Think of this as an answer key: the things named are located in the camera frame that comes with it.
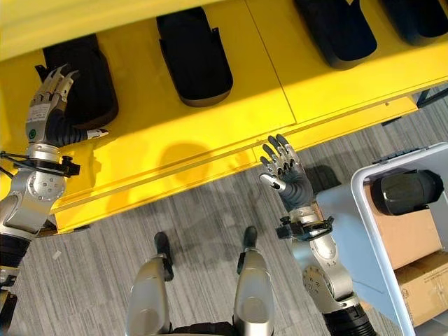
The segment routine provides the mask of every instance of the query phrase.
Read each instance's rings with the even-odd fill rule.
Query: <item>robot finger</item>
[[[271,162],[269,162],[269,160],[266,157],[264,157],[264,156],[260,157],[260,161],[261,161],[261,163],[264,164],[264,166],[266,167],[266,169],[268,170],[269,173],[275,172],[276,169],[275,169],[274,165]]]
[[[67,96],[69,95],[71,86],[77,78],[79,78],[79,71],[69,72],[56,87],[55,94],[58,94],[63,102],[67,103]]]
[[[48,86],[46,87],[46,90],[44,92],[43,101],[48,102],[53,98],[53,94],[55,93],[55,90],[57,86],[59,85],[60,81],[64,79],[64,75],[67,74],[67,70],[69,69],[68,64],[64,64],[57,68],[55,71],[51,71],[48,76],[50,76],[50,82],[48,83]]]
[[[272,159],[272,164],[275,166],[276,171],[284,168],[285,160],[282,157],[278,157],[274,151],[265,143],[263,145],[263,150],[268,154]]]
[[[291,161],[288,157],[288,151],[274,138],[272,135],[269,135],[267,140],[273,145],[273,147],[277,150],[279,157],[283,161],[283,168],[289,169],[289,162]]]
[[[36,93],[33,96],[33,100],[31,101],[31,105],[38,104],[46,95],[46,92],[48,91],[48,87],[50,86],[50,82],[53,80],[53,75],[55,74],[56,69],[52,70],[48,76],[43,81],[42,85],[39,87],[39,89],[36,91]]]
[[[288,161],[290,161],[290,163],[291,163],[291,160],[293,160],[296,165],[299,165],[300,164],[299,155],[297,155],[294,148],[289,144],[288,140],[286,140],[286,138],[281,134],[276,135],[276,140],[281,144],[281,146],[287,152],[288,159],[289,159]]]
[[[109,134],[109,131],[104,128],[95,128],[87,131],[87,140],[101,138]]]
[[[262,173],[258,177],[260,181],[269,187],[277,190],[278,192],[282,192],[286,189],[286,183],[283,182],[280,178],[275,175],[271,175],[268,173]]]

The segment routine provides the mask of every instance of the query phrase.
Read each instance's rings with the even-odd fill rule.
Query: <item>robot leg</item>
[[[239,282],[233,322],[241,336],[271,336],[274,332],[271,276],[265,260],[255,248],[255,240],[252,244],[247,244],[248,235],[253,234],[254,230],[256,240],[256,229],[246,229],[244,252],[239,258]]]
[[[171,281],[172,260],[164,233],[155,236],[157,254],[137,274],[127,310],[126,336],[169,333],[169,307],[165,281]]]

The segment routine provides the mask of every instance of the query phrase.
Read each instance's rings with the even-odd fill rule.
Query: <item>black case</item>
[[[448,32],[448,18],[439,0],[382,0],[403,40],[424,46]]]
[[[202,8],[157,17],[160,47],[182,102],[210,106],[233,86],[218,28],[210,29]]]
[[[347,0],[295,0],[295,3],[331,67],[349,69],[377,49],[360,0],[350,5]]]
[[[47,69],[37,66],[41,80],[54,68],[69,64],[79,70],[67,98],[65,118],[70,125],[91,130],[110,123],[118,114],[107,59],[98,46],[96,35],[87,35],[43,49]]]

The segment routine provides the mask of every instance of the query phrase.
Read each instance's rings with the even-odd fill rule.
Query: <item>gray carpet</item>
[[[447,136],[444,100],[390,125],[304,150],[300,157],[315,189],[322,190],[346,183],[375,158]],[[174,326],[230,321],[240,239],[246,226],[255,225],[274,281],[275,335],[327,335],[287,243],[276,238],[274,227],[285,211],[277,195],[259,184],[261,171],[223,178],[101,220],[83,232],[37,239],[13,289],[20,301],[10,334],[124,335],[132,281],[155,253],[153,236],[160,230],[174,250],[176,276],[167,284]],[[381,335],[400,334],[375,310],[368,314]]]

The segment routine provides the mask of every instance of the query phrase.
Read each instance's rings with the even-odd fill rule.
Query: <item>cardboard box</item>
[[[448,253],[436,252],[395,271],[414,326],[448,309]]]
[[[429,209],[388,216],[374,205],[370,186],[364,190],[394,270],[442,249]]]

